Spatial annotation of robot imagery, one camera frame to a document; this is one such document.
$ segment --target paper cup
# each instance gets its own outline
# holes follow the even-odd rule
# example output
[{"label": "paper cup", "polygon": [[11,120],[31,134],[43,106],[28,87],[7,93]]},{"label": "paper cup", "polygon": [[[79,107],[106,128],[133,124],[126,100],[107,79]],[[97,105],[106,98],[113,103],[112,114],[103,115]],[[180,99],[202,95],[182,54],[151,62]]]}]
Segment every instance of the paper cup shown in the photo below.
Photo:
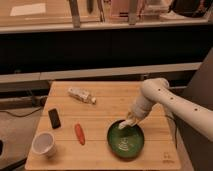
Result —
[{"label": "paper cup", "polygon": [[32,151],[38,155],[51,157],[56,153],[55,139],[52,133],[42,132],[32,142]]}]

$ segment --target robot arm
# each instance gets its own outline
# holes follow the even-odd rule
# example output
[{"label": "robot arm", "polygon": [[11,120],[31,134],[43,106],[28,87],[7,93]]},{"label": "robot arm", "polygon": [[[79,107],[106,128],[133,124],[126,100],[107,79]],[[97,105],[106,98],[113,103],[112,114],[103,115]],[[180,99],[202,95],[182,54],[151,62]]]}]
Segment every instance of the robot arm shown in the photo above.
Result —
[{"label": "robot arm", "polygon": [[133,103],[127,119],[120,123],[119,128],[135,125],[148,116],[155,103],[160,103],[213,141],[213,111],[171,93],[168,88],[169,83],[163,78],[143,81],[140,96]]}]

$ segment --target red object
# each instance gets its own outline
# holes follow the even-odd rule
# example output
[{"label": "red object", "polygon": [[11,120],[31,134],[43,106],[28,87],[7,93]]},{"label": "red object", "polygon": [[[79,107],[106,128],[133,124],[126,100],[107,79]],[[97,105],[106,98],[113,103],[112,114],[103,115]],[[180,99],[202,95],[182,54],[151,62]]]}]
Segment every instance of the red object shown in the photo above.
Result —
[{"label": "red object", "polygon": [[85,144],[84,131],[83,131],[83,129],[82,129],[80,124],[76,124],[75,125],[75,134],[76,134],[80,144],[84,145]]}]

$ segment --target wooden table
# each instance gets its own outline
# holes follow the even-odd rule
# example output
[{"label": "wooden table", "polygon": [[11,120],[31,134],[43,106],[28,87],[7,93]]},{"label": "wooden table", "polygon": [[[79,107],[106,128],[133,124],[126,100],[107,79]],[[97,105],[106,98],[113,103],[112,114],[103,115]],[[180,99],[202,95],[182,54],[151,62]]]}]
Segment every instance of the wooden table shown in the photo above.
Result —
[{"label": "wooden table", "polygon": [[[85,104],[68,95],[68,88],[77,86],[89,90],[97,104]],[[37,132],[50,131],[56,138],[57,153],[51,159],[30,151],[27,170],[178,170],[180,162],[172,141],[163,107],[153,107],[140,122],[145,145],[140,155],[126,162],[115,157],[107,144],[110,125],[124,119],[133,100],[139,94],[140,82],[53,82]],[[53,130],[48,110],[56,108],[62,126]],[[80,123],[86,144],[80,145],[74,125]]]}]

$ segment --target black eraser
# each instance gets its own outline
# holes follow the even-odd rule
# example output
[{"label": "black eraser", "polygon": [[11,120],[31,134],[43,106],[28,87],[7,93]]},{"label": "black eraser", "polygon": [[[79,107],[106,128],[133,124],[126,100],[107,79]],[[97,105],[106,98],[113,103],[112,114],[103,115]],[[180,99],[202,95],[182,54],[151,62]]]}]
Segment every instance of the black eraser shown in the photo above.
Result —
[{"label": "black eraser", "polygon": [[3,151],[3,141],[0,140],[0,155],[2,154]]},{"label": "black eraser", "polygon": [[48,112],[52,128],[59,128],[61,126],[61,122],[59,119],[58,111],[56,109],[51,109]]}]

